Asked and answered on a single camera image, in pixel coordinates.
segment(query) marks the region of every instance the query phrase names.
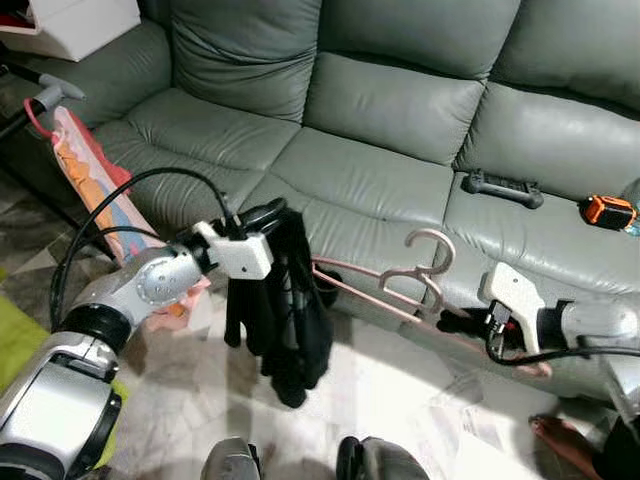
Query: black wire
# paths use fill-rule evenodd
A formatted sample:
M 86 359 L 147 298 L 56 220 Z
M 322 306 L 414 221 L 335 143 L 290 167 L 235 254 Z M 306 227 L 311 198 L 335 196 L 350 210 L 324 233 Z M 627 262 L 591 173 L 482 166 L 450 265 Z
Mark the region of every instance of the black wire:
M 82 250 L 84 247 L 86 247 L 87 245 L 89 245 L 90 243 L 93 243 L 94 241 L 98 240 L 99 238 L 102 238 L 106 235 L 109 235 L 110 233 L 117 233 L 117 232 L 133 232 L 133 233 L 140 233 L 142 235 L 146 235 L 148 237 L 151 238 L 155 238 L 156 240 L 162 240 L 162 238 L 160 238 L 160 236 L 156 233 L 150 232 L 148 230 L 144 230 L 143 228 L 138 228 L 138 227 L 130 227 L 130 226 L 122 226 L 122 227 L 109 227 L 109 228 L 105 228 L 104 230 L 100 230 L 98 232 L 96 232 L 95 234 L 91 235 L 90 237 L 82 237 L 82 241 L 78 244 L 78 247 L 75 249 L 75 251 L 73 252 L 71 258 L 73 259 L 73 257 L 75 257 L 75 255 Z M 58 289 L 60 288 L 60 274 L 62 272 L 62 266 L 64 264 L 60 263 L 56 269 L 53 272 L 53 277 L 51 277 L 51 288 L 49 289 L 49 305 L 54 305 L 57 302 L 60 301 L 60 299 L 57 297 L 58 295 Z
M 69 267 L 71 265 L 71 260 L 73 259 L 73 255 L 75 254 L 75 251 L 78 248 L 78 244 L 80 243 L 80 238 L 84 234 L 85 230 L 89 227 L 89 225 L 91 225 L 91 222 L 93 222 L 102 213 L 102 211 L 105 208 L 107 208 L 107 206 L 109 206 L 109 204 L 113 202 L 121 193 L 127 191 L 136 183 L 148 177 L 163 175 L 166 173 L 176 173 L 180 175 L 193 177 L 202 181 L 205 185 L 207 185 L 209 189 L 213 191 L 216 197 L 216 200 L 220 205 L 222 213 L 225 216 L 225 219 L 227 220 L 228 225 L 235 226 L 237 227 L 238 230 L 240 230 L 239 232 L 236 232 L 238 237 L 236 239 L 246 239 L 246 234 L 244 234 L 244 232 L 241 231 L 239 226 L 235 223 L 233 219 L 233 215 L 231 214 L 231 211 L 229 210 L 229 207 L 227 206 L 220 190 L 218 190 L 218 188 L 215 186 L 215 184 L 211 180 L 209 180 L 207 177 L 205 177 L 201 173 L 194 172 L 193 170 L 188 170 L 186 168 L 180 168 L 180 167 L 161 167 L 161 168 L 153 168 L 151 170 L 147 170 L 146 172 L 142 172 L 137 175 L 134 175 L 133 177 L 131 177 L 131 179 L 129 179 L 127 182 L 120 185 L 113 192 L 111 192 L 102 202 L 100 202 L 100 205 L 98 205 L 89 214 L 89 217 L 80 226 L 80 228 L 76 232 L 75 237 L 71 241 L 71 245 L 69 245 L 69 249 L 67 250 L 67 255 L 62 264 L 62 270 L 60 271 L 60 281 L 56 288 L 57 291 L 55 293 L 52 293 L 51 295 L 52 303 L 50 304 L 50 310 L 51 310 L 51 330 L 52 331 L 55 331 L 61 323 L 62 303 L 64 300 L 64 289 L 67 283 L 67 277 L 69 275 Z
M 554 352 L 545 352 L 537 355 L 529 355 L 521 358 L 502 358 L 498 356 L 492 347 L 495 335 L 488 335 L 485 343 L 487 355 L 489 358 L 500 365 L 509 367 L 519 367 L 522 365 L 531 365 L 532 363 L 547 362 L 549 360 L 557 360 L 566 357 L 588 357 L 589 355 L 626 355 L 630 357 L 640 357 L 640 350 L 625 347 L 582 347 L 570 348 L 565 350 L 557 350 Z

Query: white box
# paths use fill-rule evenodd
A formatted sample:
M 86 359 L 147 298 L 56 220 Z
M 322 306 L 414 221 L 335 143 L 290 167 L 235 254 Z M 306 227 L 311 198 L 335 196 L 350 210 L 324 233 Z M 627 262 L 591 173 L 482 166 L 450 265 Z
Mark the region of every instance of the white box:
M 10 50 L 80 61 L 140 23 L 136 0 L 30 0 L 35 28 L 0 25 Z

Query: marble floor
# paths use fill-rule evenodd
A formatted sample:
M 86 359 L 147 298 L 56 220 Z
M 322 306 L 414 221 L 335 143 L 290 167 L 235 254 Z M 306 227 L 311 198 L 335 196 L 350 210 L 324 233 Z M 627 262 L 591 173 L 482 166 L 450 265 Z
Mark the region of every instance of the marble floor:
M 48 327 L 51 274 L 67 227 L 0 176 L 0 295 Z M 68 297 L 108 272 L 87 250 Z M 378 436 L 411 452 L 433 480 L 582 480 L 530 433 L 527 419 L 554 413 L 596 444 L 615 414 L 556 397 L 439 357 L 362 320 L 332 313 L 331 368 L 298 410 L 279 404 L 249 352 L 223 341 L 225 279 L 212 286 L 188 329 L 141 328 L 123 355 L 131 390 L 117 452 L 92 476 L 110 480 L 196 479 L 211 447 L 232 435 L 258 447 L 267 479 L 325 480 L 340 440 Z

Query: green mat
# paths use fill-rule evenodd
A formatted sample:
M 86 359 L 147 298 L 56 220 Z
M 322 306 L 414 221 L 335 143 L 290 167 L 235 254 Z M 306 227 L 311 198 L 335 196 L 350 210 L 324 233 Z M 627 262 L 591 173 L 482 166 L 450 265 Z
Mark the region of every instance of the green mat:
M 9 300 L 0 297 L 0 392 L 11 384 L 22 366 L 48 336 L 34 320 Z M 114 382 L 112 386 L 125 401 L 128 392 L 124 385 Z M 112 433 L 96 468 L 105 465 L 114 452 L 115 438 Z

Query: gray leather sofa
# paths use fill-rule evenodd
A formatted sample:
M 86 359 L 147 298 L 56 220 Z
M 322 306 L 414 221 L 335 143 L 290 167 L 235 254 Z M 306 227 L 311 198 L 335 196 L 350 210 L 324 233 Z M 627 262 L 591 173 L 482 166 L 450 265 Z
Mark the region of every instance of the gray leather sofa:
M 147 12 L 79 64 L 28 59 L 85 89 L 88 100 L 69 105 L 113 162 L 193 168 L 234 209 L 285 196 L 304 213 L 314 253 L 377 270 L 437 262 L 434 243 L 403 241 L 442 229 L 458 257 L 439 282 L 460 307 L 482 305 L 482 276 L 497 261 L 532 279 L 549 306 L 640 293 L 639 239 L 587 226 L 576 206 L 640 177 L 637 0 L 173 0 Z M 3 79 L 3 110 L 32 91 Z M 25 140 L 22 158 L 45 150 L 35 145 Z M 475 168 L 537 181 L 544 205 L 465 193 Z M 188 178 L 149 180 L 133 198 L 176 228 L 219 213 Z M 409 280 L 394 287 L 425 296 Z M 605 397 L 595 362 L 568 359 L 551 379 L 529 378 L 453 337 L 351 299 L 341 307 L 560 395 Z

